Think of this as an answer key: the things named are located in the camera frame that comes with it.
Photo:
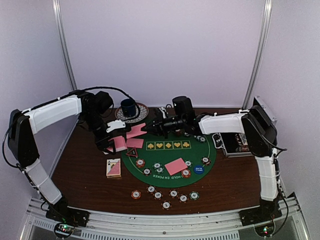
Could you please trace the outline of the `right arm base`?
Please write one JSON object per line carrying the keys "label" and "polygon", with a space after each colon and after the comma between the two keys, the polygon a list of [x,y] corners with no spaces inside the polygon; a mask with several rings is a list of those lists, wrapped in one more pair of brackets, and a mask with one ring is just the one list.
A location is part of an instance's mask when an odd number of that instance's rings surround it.
{"label": "right arm base", "polygon": [[281,210],[263,213],[261,207],[244,209],[239,212],[242,226],[253,225],[255,233],[263,238],[271,237],[276,232],[275,219],[281,216]]}

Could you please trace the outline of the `blue small blind button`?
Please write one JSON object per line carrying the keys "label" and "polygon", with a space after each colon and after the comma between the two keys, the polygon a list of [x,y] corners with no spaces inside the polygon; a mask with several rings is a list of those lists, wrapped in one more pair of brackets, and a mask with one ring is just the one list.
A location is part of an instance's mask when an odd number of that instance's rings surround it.
{"label": "blue small blind button", "polygon": [[201,175],[205,172],[205,168],[202,165],[196,165],[193,167],[193,171],[197,175]]}

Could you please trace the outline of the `pink card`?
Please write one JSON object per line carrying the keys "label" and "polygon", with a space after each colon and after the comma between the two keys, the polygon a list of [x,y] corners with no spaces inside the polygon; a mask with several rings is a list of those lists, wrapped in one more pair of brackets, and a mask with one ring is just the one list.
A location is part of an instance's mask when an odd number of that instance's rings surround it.
{"label": "pink card", "polygon": [[164,167],[170,176],[173,176],[173,175],[181,172],[182,170],[185,170],[188,168],[185,161],[181,157],[176,160],[173,160],[169,163],[166,163],[164,165]]}
{"label": "pink card", "polygon": [[128,148],[138,148],[141,149],[144,145],[144,139],[141,138],[129,138],[126,141],[126,146]]}
{"label": "pink card", "polygon": [[145,127],[145,126],[146,126],[145,122],[141,123],[141,124],[138,124],[138,125],[132,126],[131,127],[131,131],[126,133],[126,138],[127,139],[131,139],[131,138],[138,137],[138,136],[146,134],[147,132],[142,130],[142,128]]}

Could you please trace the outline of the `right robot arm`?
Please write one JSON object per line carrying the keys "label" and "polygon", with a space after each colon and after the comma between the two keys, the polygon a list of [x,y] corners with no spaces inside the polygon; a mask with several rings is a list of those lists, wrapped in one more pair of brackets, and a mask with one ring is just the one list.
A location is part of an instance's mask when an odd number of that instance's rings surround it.
{"label": "right robot arm", "polygon": [[154,111],[154,119],[142,127],[142,131],[167,137],[169,133],[183,130],[193,136],[217,133],[244,134],[248,149],[254,156],[260,177],[260,205],[256,210],[259,220],[268,220],[279,201],[280,168],[277,146],[277,129],[260,105],[237,113],[201,113],[196,115],[192,101],[187,96],[172,99],[175,115],[168,116],[163,108]]}

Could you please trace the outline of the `pink playing card deck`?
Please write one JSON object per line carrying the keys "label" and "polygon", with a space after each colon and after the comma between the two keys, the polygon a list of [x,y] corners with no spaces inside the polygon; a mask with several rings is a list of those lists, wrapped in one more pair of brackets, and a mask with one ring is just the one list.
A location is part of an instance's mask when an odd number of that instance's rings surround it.
{"label": "pink playing card deck", "polygon": [[109,142],[114,143],[115,152],[120,152],[127,149],[126,140],[121,135],[111,138]]}

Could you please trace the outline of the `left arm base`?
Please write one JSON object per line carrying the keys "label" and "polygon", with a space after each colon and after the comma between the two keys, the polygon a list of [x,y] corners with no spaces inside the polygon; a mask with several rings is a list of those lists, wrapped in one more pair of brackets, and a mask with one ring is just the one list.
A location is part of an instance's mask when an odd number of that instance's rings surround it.
{"label": "left arm base", "polygon": [[67,213],[67,216],[63,216],[61,213],[50,209],[45,214],[47,219],[56,221],[53,233],[60,239],[69,238],[78,227],[86,227],[90,217],[88,211],[74,208],[69,208]]}

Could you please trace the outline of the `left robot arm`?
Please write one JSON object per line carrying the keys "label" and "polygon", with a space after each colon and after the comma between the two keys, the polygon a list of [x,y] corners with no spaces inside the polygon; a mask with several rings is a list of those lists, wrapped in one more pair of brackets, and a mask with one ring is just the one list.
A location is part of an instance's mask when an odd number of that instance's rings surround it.
{"label": "left robot arm", "polygon": [[67,199],[43,167],[36,137],[57,122],[79,117],[93,133],[97,148],[105,153],[112,153],[116,149],[115,144],[102,118],[112,105],[113,100],[107,92],[80,91],[36,108],[24,111],[16,109],[11,112],[6,136],[7,145],[17,160],[16,168],[26,176],[32,187],[51,207],[53,215],[61,222],[69,221],[72,211],[68,207]]}

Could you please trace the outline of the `triangular black red dealer button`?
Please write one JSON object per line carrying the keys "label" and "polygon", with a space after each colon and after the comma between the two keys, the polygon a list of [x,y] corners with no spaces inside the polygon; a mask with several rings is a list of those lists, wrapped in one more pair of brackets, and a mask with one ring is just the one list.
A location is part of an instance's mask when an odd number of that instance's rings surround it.
{"label": "triangular black red dealer button", "polygon": [[138,151],[137,151],[137,148],[136,147],[131,147],[127,150],[127,152],[125,153],[125,155],[127,157],[133,157],[133,158],[138,158],[139,157],[139,154],[138,154]]}

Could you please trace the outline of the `green chips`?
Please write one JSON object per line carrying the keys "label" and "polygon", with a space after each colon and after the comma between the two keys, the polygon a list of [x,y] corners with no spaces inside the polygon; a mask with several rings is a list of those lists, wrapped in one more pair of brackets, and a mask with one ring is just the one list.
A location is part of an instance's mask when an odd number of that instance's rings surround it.
{"label": "green chips", "polygon": [[157,173],[161,174],[164,172],[163,166],[160,162],[155,162],[152,166]]}
{"label": "green chips", "polygon": [[197,135],[194,137],[197,141],[199,141],[200,143],[205,143],[207,140],[206,140],[206,137],[204,135]]}
{"label": "green chips", "polygon": [[185,161],[185,164],[187,165],[188,168],[191,168],[193,166],[193,162],[190,160]]}

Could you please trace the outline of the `green poker chip stack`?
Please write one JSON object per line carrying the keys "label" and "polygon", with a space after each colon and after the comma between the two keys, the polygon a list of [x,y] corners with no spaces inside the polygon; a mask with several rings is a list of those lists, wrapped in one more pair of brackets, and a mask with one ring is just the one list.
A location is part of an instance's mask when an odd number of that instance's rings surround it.
{"label": "green poker chip stack", "polygon": [[200,197],[200,194],[197,191],[191,191],[189,194],[189,198],[194,201],[198,200],[199,197]]}

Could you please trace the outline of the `red poker chip stack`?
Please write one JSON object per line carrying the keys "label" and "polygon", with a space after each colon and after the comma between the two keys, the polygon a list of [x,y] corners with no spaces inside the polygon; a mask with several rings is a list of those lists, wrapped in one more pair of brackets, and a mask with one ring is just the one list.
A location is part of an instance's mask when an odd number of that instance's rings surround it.
{"label": "red poker chip stack", "polygon": [[139,190],[133,190],[131,192],[131,197],[134,199],[134,200],[137,200],[141,197],[141,192]]}

